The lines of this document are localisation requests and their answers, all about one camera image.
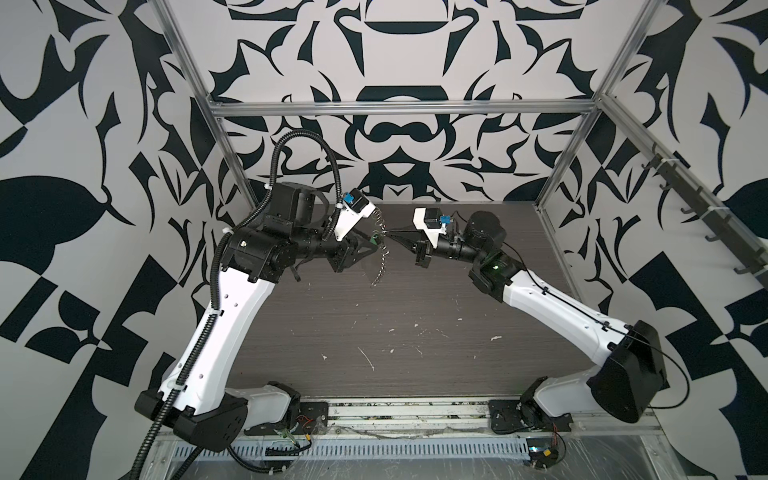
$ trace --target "patterned backdrop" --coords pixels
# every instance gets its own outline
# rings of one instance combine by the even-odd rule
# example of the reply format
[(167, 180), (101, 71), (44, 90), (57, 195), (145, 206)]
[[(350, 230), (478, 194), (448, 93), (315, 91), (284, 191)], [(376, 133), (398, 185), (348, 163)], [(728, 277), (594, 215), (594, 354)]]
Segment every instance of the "patterned backdrop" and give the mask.
[[(535, 200), (578, 124), (574, 114), (356, 115), (228, 118), (225, 128), (260, 197), (273, 145), (287, 131), (321, 133), (345, 189), (386, 201)], [(280, 174), (330, 192), (311, 140), (291, 140)]]
[[(617, 89), (619, 101), (756, 234), (768, 238), (768, 10), (761, 0), (670, 0)], [(547, 206), (587, 303), (664, 335), (693, 380), (657, 410), (692, 474), (768, 475), (768, 292), (691, 214), (605, 116)], [(653, 404), (680, 400), (685, 383)]]
[(144, 0), (0, 6), (3, 478), (130, 469), (247, 212), (159, 32)]
[[(216, 101), (590, 98), (635, 0), (171, 0)], [(291, 128), (321, 133), (345, 187), (409, 200), (534, 200), (577, 114), (231, 118), (264, 181)], [(281, 174), (329, 189), (310, 141)], [(254, 190), (262, 190), (254, 184)]]

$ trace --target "hook rack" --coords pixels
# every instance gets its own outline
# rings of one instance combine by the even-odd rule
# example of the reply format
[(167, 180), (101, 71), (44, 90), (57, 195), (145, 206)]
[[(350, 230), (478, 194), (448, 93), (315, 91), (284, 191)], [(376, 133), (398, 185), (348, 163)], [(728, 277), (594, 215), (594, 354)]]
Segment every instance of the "hook rack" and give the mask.
[(666, 181), (661, 190), (675, 190), (688, 205), (681, 208), (683, 214), (696, 214), (712, 230), (713, 235), (706, 235), (708, 242), (722, 242), (739, 259), (742, 266), (733, 271), (738, 275), (751, 273), (763, 288), (768, 290), (768, 253), (762, 240), (730, 208), (726, 207), (715, 195), (683, 165), (678, 159), (655, 156), (643, 166), (653, 168)]

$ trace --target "black cable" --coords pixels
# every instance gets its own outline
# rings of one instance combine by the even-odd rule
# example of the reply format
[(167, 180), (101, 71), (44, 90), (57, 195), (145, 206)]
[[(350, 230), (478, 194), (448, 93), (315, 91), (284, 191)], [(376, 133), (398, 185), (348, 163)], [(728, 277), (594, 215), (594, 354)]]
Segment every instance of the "black cable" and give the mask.
[(558, 452), (558, 460), (554, 463), (553, 467), (558, 463), (562, 462), (563, 460), (565, 460), (565, 454), (568, 452), (568, 446), (565, 445), (565, 439), (563, 438), (563, 435), (560, 435), (557, 432), (555, 432), (554, 434), (558, 436), (561, 442), (563, 442), (563, 455), (560, 455), (560, 452)]
[(690, 396), (690, 380), (688, 379), (688, 375), (685, 374), (685, 370), (683, 370), (683, 367), (681, 367), (680, 364), (677, 363), (677, 361), (675, 361), (675, 359), (673, 359), (671, 356), (667, 355), (661, 349), (658, 349), (655, 346), (651, 345), (650, 343), (646, 342), (645, 340), (639, 339), (636, 336), (630, 336), (626, 332), (622, 332), (622, 331), (617, 330), (617, 329), (615, 329), (615, 328), (613, 328), (613, 327), (611, 327), (609, 325), (606, 325), (606, 322), (601, 322), (600, 320), (594, 318), (589, 313), (587, 313), (587, 312), (583, 311), (582, 309), (580, 309), (579, 307), (575, 306), (573, 303), (568, 302), (567, 300), (561, 298), (559, 295), (556, 295), (555, 293), (552, 293), (552, 291), (549, 290), (549, 288), (544, 288), (543, 286), (539, 285), (538, 282), (536, 281), (536, 279), (533, 277), (533, 275), (531, 275), (531, 271), (528, 270), (528, 268), (525, 266), (525, 261), (523, 260), (523, 256), (520, 254), (520, 252), (518, 252), (509, 243), (504, 242), (504, 245), (509, 247), (513, 252), (515, 252), (515, 254), (518, 256), (518, 259), (520, 259), (520, 263), (523, 266), (523, 270), (525, 270), (525, 272), (528, 274), (528, 276), (531, 277), (531, 281), (534, 283), (534, 285), (536, 285), (541, 290), (542, 294), (544, 294), (544, 295), (552, 295), (556, 300), (560, 300), (562, 303), (564, 303), (564, 304), (568, 305), (569, 307), (571, 307), (572, 309), (578, 311), (582, 315), (586, 316), (588, 319), (593, 320), (595, 323), (599, 324), (600, 326), (602, 326), (602, 327), (604, 327), (606, 329), (609, 329), (611, 332), (619, 333), (619, 334), (621, 334), (623, 336), (628, 336), (632, 340), (635, 340), (635, 341), (640, 342), (640, 343), (642, 343), (642, 344), (644, 344), (646, 346), (649, 346), (653, 350), (659, 352), (661, 355), (667, 357), (670, 360), (670, 362), (672, 362), (672, 364), (675, 365), (678, 370), (680, 370), (680, 373), (683, 375), (683, 378), (685, 379), (685, 396), (683, 397), (683, 399), (680, 400), (678, 403), (676, 403), (674, 405), (663, 406), (663, 407), (649, 406), (650, 408), (656, 409), (656, 410), (675, 409), (675, 408), (683, 405), (688, 400), (688, 397)]
[(464, 220), (464, 217), (462, 217), (462, 215), (461, 215), (461, 214), (458, 212), (458, 210), (455, 210), (455, 211), (454, 211), (454, 212), (451, 214), (451, 217), (453, 217), (454, 215), (456, 215), (457, 217), (461, 218), (461, 219), (462, 219), (462, 222), (464, 222), (464, 223), (469, 223), (467, 220)]
[(264, 449), (264, 455), (279, 455), (279, 456), (288, 456), (288, 455), (298, 455), (299, 453), (309, 450), (312, 447), (312, 440), (307, 439), (309, 443), (304, 445), (303, 447), (299, 447), (298, 449), (293, 450), (280, 450), (280, 449), (273, 449), (268, 448)]
[[(280, 152), (283, 151), (283, 147), (285, 147), (285, 144), (288, 143), (289, 140), (296, 137), (311, 138), (317, 142), (326, 152), (326, 158), (328, 163), (331, 164), (331, 171), (333, 172), (333, 183), (336, 187), (336, 205), (341, 205), (343, 200), (343, 192), (341, 190), (341, 174), (339, 173), (339, 165), (336, 163), (336, 155), (333, 154), (333, 150), (331, 150), (331, 147), (326, 143), (325, 140), (323, 140), (323, 137), (311, 130), (306, 130), (304, 128), (298, 128), (288, 132), (287, 134), (283, 135), (275, 144), (275, 150), (272, 152), (272, 164), (270, 165), (270, 186), (266, 191), (266, 196), (270, 199), (272, 198), (272, 186), (275, 184), (273, 178), (276, 179), (277, 177), (277, 163), (280, 159)], [(330, 234), (336, 229), (336, 223), (339, 221), (340, 214), (341, 209), (336, 207), (336, 209), (333, 211), (333, 214), (331, 215), (330, 222), (326, 223), (326, 228), (323, 230), (323, 240), (328, 240)]]
[(285, 470), (282, 468), (277, 469), (274, 467), (260, 467), (258, 465), (254, 465), (253, 463), (249, 463), (245, 459), (241, 458), (237, 452), (235, 452), (235, 449), (232, 448), (232, 445), (229, 445), (227, 447), (227, 452), (229, 452), (232, 459), (241, 467), (245, 468), (248, 471), (254, 472), (254, 473), (283, 473)]
[(494, 431), (496, 435), (512, 435), (513, 433), (520, 433), (520, 432), (530, 432), (531, 427), (521, 427), (519, 429), (514, 430), (505, 430), (503, 432)]
[(170, 477), (170, 480), (180, 480), (182, 475), (187, 471), (187, 469), (192, 465), (192, 462), (194, 462), (194, 459), (197, 458), (197, 456), (202, 453), (204, 450), (203, 447), (195, 447), (195, 449), (192, 451), (192, 453), (187, 456), (187, 459), (184, 460), (184, 463), (179, 465), (179, 468), (174, 472), (174, 476)]

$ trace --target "coiled wire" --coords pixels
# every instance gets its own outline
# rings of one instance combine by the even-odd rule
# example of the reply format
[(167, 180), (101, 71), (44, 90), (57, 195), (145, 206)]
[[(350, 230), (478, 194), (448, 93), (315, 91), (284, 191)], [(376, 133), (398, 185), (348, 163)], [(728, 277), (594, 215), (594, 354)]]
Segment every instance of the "coiled wire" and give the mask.
[(376, 223), (376, 230), (373, 231), (373, 237), (376, 238), (376, 242), (379, 245), (379, 250), (382, 253), (382, 261), (379, 266), (379, 272), (376, 274), (376, 278), (371, 282), (371, 286), (376, 286), (381, 281), (386, 272), (386, 257), (389, 255), (389, 249), (384, 243), (384, 236), (386, 235), (386, 225), (384, 224), (384, 218), (382, 217), (382, 211), (376, 208), (373, 213), (373, 221)]

